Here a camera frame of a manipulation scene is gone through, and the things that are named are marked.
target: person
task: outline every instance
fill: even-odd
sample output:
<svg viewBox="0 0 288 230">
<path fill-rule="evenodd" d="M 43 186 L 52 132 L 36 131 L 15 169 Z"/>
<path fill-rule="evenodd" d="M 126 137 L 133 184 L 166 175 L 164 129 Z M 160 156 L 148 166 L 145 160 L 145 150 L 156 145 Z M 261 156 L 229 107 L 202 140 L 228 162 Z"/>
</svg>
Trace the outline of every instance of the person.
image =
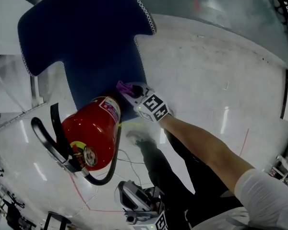
<svg viewBox="0 0 288 230">
<path fill-rule="evenodd" d="M 209 132 L 171 115 L 159 121 L 186 164 L 191 193 L 144 132 L 130 131 L 149 177 L 163 192 L 169 230 L 288 230 L 288 187 L 253 168 Z"/>
</svg>

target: fire extinguisher label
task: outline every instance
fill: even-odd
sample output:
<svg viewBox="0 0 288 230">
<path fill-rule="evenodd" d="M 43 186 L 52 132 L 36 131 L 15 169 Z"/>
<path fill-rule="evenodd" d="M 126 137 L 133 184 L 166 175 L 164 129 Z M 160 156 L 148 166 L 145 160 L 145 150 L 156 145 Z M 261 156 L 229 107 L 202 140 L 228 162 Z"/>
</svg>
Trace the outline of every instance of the fire extinguisher label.
<svg viewBox="0 0 288 230">
<path fill-rule="evenodd" d="M 120 121 L 120 107 L 115 100 L 107 97 L 99 104 L 99 106 L 106 110 L 113 117 L 114 121 L 118 124 Z"/>
</svg>

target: white sleeve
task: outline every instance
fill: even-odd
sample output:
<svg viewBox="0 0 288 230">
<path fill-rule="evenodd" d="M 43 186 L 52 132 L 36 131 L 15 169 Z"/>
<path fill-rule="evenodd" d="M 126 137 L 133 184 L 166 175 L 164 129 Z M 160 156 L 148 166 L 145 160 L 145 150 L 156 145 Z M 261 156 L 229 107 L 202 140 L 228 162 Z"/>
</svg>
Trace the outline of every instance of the white sleeve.
<svg viewBox="0 0 288 230">
<path fill-rule="evenodd" d="M 288 230 L 288 187 L 281 181 L 251 169 L 237 181 L 235 196 L 253 224 Z"/>
</svg>

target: fire extinguisher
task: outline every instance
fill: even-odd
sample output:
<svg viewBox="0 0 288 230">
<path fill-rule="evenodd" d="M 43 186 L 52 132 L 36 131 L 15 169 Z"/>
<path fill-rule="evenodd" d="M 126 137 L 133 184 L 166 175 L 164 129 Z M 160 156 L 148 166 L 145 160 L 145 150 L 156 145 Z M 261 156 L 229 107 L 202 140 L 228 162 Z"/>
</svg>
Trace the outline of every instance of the fire extinguisher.
<svg viewBox="0 0 288 230">
<path fill-rule="evenodd" d="M 63 123 L 58 103 L 50 107 L 50 115 L 56 142 L 37 117 L 32 119 L 31 126 L 57 163 L 72 173 L 81 172 L 94 185 L 108 183 L 115 171 L 120 143 L 120 106 L 117 101 L 110 96 L 97 97 Z M 110 162 L 105 178 L 98 180 L 89 173 Z"/>
</svg>

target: red line on floor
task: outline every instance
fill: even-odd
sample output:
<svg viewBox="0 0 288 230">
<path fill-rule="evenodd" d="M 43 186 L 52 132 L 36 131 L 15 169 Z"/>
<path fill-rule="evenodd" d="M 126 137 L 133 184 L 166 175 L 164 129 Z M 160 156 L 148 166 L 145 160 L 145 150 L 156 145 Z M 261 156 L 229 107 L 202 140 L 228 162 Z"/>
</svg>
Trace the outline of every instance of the red line on floor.
<svg viewBox="0 0 288 230">
<path fill-rule="evenodd" d="M 195 10 L 199 11 L 200 10 L 200 3 L 198 0 L 194 0 L 194 5 L 195 5 Z"/>
<path fill-rule="evenodd" d="M 78 187 L 77 187 L 77 184 L 75 182 L 75 180 L 73 179 L 73 177 L 71 175 L 69 175 L 69 177 L 71 178 L 72 180 L 72 183 L 73 183 L 73 186 L 75 187 L 78 195 L 80 196 L 80 198 L 82 199 L 83 203 L 86 204 L 84 198 L 82 197 Z M 123 212 L 122 210 L 98 210 L 98 209 L 91 209 L 88 205 L 86 205 L 86 207 L 91 210 L 91 211 L 97 211 L 97 212 Z"/>
<path fill-rule="evenodd" d="M 242 149 L 241 149 L 241 152 L 240 152 L 239 157 L 241 157 L 241 154 L 242 154 L 242 152 L 243 152 L 244 145 L 245 145 L 245 142 L 246 142 L 246 138 L 248 137 L 248 134 L 249 134 L 249 130 L 250 130 L 250 128 L 248 128 L 248 131 L 246 131 L 246 135 L 245 135 L 244 143 L 243 143 L 243 146 L 242 146 Z"/>
</svg>

